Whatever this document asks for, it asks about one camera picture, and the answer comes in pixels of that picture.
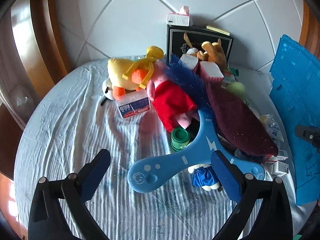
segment tissue box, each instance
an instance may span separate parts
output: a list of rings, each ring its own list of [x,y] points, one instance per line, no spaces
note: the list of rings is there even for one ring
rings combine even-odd
[[[271,165],[271,174],[282,177],[289,173],[289,164],[276,162]]]
[[[202,49],[201,45],[205,41],[218,42],[221,39],[221,46],[224,54],[226,55],[227,63],[230,56],[233,37],[227,36],[221,33],[207,30],[203,27],[183,27],[183,26],[172,26],[167,25],[167,63],[171,62],[171,55],[175,54],[179,58],[185,54],[189,48],[188,44],[183,39],[183,34],[187,33],[188,38],[193,47],[198,50]]]
[[[167,14],[167,24],[176,25],[176,26],[189,26],[190,24],[190,15],[170,13]]]

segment brown wooden headboard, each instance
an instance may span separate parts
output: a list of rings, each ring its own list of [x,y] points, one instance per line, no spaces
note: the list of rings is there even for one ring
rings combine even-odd
[[[16,0],[11,7],[11,20],[21,62],[42,99],[71,71],[55,0]]]
[[[320,24],[305,1],[303,1],[303,22],[299,43],[320,59]]]

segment blue fur plush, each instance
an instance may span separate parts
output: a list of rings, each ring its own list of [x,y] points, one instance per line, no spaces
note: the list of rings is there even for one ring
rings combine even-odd
[[[176,55],[172,55],[171,62],[167,67],[165,70],[167,77],[191,97],[198,109],[206,109],[213,114],[202,79],[186,67]]]

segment black gift box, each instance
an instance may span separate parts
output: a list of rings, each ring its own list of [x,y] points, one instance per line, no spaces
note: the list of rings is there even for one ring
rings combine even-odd
[[[177,55],[179,58],[182,54],[186,53],[190,47],[183,39],[184,33],[188,34],[188,38],[193,47],[198,50],[204,50],[201,48],[201,44],[204,41],[211,43],[218,42],[221,39],[221,46],[226,55],[227,63],[231,52],[233,38],[221,33],[207,30],[202,27],[182,27],[167,25],[167,62],[171,62],[172,54]]]

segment light green plush ball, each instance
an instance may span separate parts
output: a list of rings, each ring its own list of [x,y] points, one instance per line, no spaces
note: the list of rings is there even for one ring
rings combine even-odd
[[[227,86],[227,91],[239,97],[242,101],[247,99],[247,92],[245,86],[240,82],[233,82]]]

